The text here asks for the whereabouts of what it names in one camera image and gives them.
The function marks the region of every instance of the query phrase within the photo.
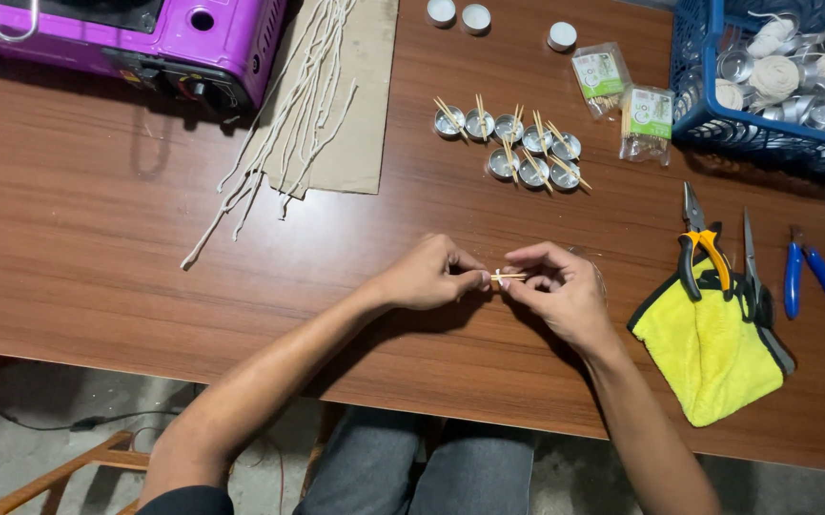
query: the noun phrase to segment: wooden table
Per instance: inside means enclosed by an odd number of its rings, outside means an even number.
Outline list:
[[[264,188],[240,239],[221,228],[178,268],[214,216],[214,185],[241,132],[184,127],[119,81],[0,63],[0,354],[210,382],[238,359],[345,296],[427,232],[451,235],[491,268],[542,240],[578,244],[605,276],[612,320],[689,446],[825,468],[825,296],[804,273],[802,312],[777,333],[799,368],[784,387],[693,429],[624,324],[676,265],[682,181],[693,181],[723,248],[743,270],[748,205],[759,273],[780,298],[788,225],[825,257],[825,189],[782,174],[669,168],[617,156],[618,123],[593,123],[570,58],[545,31],[568,19],[581,45],[618,41],[633,78],[667,85],[669,13],[595,2],[489,1],[491,34],[441,31],[425,0],[402,0],[380,193],[310,192],[278,222]],[[430,131],[436,94],[510,113],[526,103],[577,134],[591,194],[518,191],[485,172],[489,150]],[[471,295],[433,312],[393,312],[315,381],[324,399],[605,437],[576,357],[528,312]]]

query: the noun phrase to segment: purple portable gas stove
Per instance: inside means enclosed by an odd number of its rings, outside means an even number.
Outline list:
[[[215,112],[255,109],[285,0],[0,0],[0,55],[121,77]]]

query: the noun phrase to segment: cardboard sheet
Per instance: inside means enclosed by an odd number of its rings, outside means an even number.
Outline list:
[[[318,138],[325,139],[333,132],[340,113],[346,104],[346,96],[352,79],[356,79],[355,98],[349,107],[346,120],[336,134],[315,158],[311,169],[305,174],[301,185],[292,194],[302,199],[308,188],[335,192],[377,194],[380,183],[380,162],[384,148],[384,129],[387,124],[387,96],[390,87],[390,67],[393,64],[393,41],[396,34],[398,0],[358,0],[346,19],[341,50],[342,73],[336,88],[336,98],[330,116]],[[298,54],[289,65],[289,70],[270,98],[275,108],[267,107],[260,122],[260,128],[246,150],[246,156],[253,156],[269,131],[274,116],[281,111],[288,91],[294,85],[304,57],[304,49],[311,36],[303,41],[299,38],[308,19],[311,18],[315,1],[306,1],[291,26],[286,29],[281,48],[276,55],[276,66],[270,78],[274,81],[281,73],[281,67],[295,47]],[[323,74],[329,70],[334,52],[323,65]],[[263,171],[264,181],[274,189],[287,190],[297,180],[303,163],[298,158],[298,150],[292,154],[285,180],[282,181],[282,149],[285,146],[292,122],[298,117],[299,105],[292,109],[272,154]]]

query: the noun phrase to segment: person's left hand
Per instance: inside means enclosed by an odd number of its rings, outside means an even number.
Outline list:
[[[463,273],[451,275],[451,267]],[[375,288],[389,307],[430,310],[471,289],[487,291],[492,287],[492,278],[486,265],[456,246],[448,236],[428,235],[368,286]]]

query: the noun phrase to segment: gray jeans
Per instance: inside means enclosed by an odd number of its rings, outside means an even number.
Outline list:
[[[451,420],[416,484],[427,417],[352,407],[294,515],[527,515],[532,431]]]

